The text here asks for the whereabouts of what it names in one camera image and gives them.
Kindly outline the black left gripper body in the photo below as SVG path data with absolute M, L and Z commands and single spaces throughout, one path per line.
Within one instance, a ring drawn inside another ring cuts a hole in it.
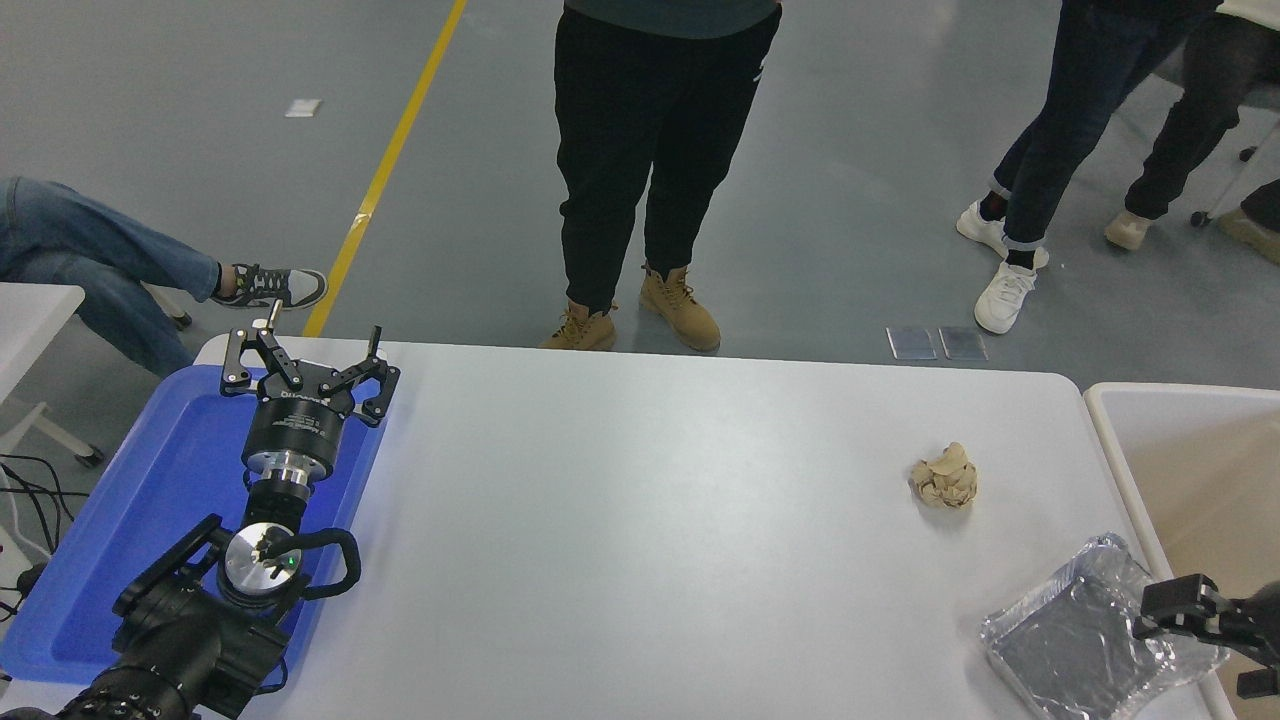
M 284 389 L 270 395 L 260 387 L 257 405 L 243 447 L 243 464 L 265 471 L 273 459 L 289 456 L 307 471 L 334 469 L 346 419 L 355 398 L 349 389 L 332 397 Z

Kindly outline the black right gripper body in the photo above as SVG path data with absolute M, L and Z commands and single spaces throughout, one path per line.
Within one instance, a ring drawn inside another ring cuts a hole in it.
M 1251 620 L 1260 638 L 1258 662 L 1270 667 L 1279 664 L 1279 584 L 1268 583 L 1251 596 Z

